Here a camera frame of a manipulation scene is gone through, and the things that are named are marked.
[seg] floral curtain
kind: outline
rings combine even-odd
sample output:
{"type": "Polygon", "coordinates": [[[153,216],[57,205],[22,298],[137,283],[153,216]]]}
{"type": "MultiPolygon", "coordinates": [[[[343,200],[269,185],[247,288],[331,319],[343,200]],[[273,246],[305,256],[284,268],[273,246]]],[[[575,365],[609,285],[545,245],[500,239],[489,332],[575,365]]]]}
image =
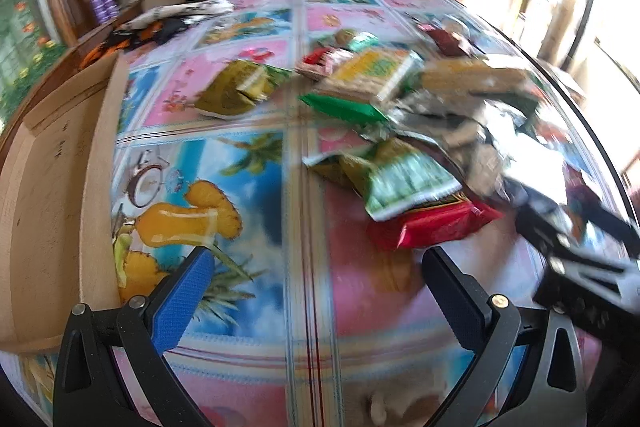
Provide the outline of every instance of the floral curtain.
{"type": "Polygon", "coordinates": [[[0,0],[0,129],[64,51],[47,34],[37,0],[0,0]]]}

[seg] red snack bag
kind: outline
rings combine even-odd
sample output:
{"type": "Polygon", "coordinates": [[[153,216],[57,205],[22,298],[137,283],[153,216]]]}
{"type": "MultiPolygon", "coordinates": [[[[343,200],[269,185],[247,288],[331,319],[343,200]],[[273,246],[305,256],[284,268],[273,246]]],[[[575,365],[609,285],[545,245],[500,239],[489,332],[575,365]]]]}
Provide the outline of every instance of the red snack bag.
{"type": "Polygon", "coordinates": [[[413,208],[388,221],[370,221],[367,233],[382,250],[428,248],[464,239],[502,214],[462,192],[413,208]]]}
{"type": "Polygon", "coordinates": [[[320,59],[322,58],[322,56],[326,53],[331,51],[332,48],[318,48],[315,51],[312,51],[311,53],[309,53],[308,55],[305,55],[302,58],[302,61],[305,64],[317,64],[318,62],[320,62],[320,59]]]}

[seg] metal screw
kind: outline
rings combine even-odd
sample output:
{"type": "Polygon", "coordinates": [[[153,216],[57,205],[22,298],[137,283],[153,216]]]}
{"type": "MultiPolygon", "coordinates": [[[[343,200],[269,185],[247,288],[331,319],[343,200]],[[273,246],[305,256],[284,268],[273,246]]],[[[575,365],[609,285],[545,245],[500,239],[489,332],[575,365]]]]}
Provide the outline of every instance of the metal screw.
{"type": "Polygon", "coordinates": [[[506,308],[509,305],[509,299],[504,295],[494,295],[491,297],[491,302],[496,308],[506,308]]]}
{"type": "Polygon", "coordinates": [[[564,264],[562,264],[562,261],[560,261],[558,257],[549,258],[549,266],[554,272],[564,275],[564,264]]]}
{"type": "Polygon", "coordinates": [[[571,246],[569,238],[567,238],[563,233],[558,234],[558,243],[560,243],[565,248],[569,248],[571,246]]]}
{"type": "Polygon", "coordinates": [[[86,309],[86,306],[82,303],[76,304],[73,308],[71,308],[71,312],[74,315],[82,315],[86,309]]]}
{"type": "Polygon", "coordinates": [[[142,295],[135,295],[129,299],[129,308],[133,308],[137,310],[138,308],[142,308],[146,303],[146,299],[142,295]]]}

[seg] blue gripper pad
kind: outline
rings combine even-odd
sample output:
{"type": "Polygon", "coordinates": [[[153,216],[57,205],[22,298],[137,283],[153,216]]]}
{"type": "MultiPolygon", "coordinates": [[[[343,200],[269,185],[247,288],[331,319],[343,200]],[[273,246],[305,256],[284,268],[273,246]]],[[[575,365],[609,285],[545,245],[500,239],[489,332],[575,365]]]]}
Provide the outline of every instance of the blue gripper pad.
{"type": "Polygon", "coordinates": [[[196,249],[183,262],[189,262],[192,255],[197,258],[180,275],[178,282],[170,289],[169,295],[151,318],[151,342],[160,355],[178,345],[213,277],[214,261],[211,252],[205,248],[196,249]]]}

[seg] green snack bag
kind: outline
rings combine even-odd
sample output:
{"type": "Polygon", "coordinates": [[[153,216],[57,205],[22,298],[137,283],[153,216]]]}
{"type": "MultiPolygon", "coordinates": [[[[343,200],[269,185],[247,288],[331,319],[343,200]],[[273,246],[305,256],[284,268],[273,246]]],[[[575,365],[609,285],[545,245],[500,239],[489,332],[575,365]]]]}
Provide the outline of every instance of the green snack bag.
{"type": "Polygon", "coordinates": [[[367,124],[386,121],[385,115],[369,103],[353,102],[353,100],[315,92],[304,94],[298,98],[316,111],[351,123],[367,124]]]}
{"type": "Polygon", "coordinates": [[[342,48],[353,53],[360,53],[369,46],[375,46],[378,42],[378,38],[374,34],[351,28],[343,28],[334,34],[325,35],[318,39],[320,47],[342,48]]]}
{"type": "Polygon", "coordinates": [[[274,88],[288,82],[293,74],[293,70],[286,70],[285,68],[277,68],[268,64],[265,64],[264,67],[269,75],[269,82],[274,88]]]}
{"type": "Polygon", "coordinates": [[[398,139],[303,159],[310,171],[353,188],[374,221],[386,221],[462,188],[433,158],[398,139]]]}

